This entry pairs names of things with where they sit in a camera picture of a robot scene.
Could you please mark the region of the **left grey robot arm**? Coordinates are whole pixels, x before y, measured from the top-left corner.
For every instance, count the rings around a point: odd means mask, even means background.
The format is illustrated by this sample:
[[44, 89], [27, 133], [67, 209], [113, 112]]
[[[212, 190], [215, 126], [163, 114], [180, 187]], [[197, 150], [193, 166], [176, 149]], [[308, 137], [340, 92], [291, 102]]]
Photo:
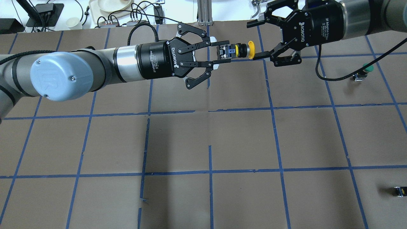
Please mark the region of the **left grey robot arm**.
[[94, 50], [26, 51], [1, 55], [1, 119], [22, 97], [69, 101], [107, 85], [179, 77], [188, 89], [207, 80], [218, 64], [231, 59], [196, 61], [195, 51], [229, 45], [205, 30], [179, 22], [177, 36], [153, 43]]

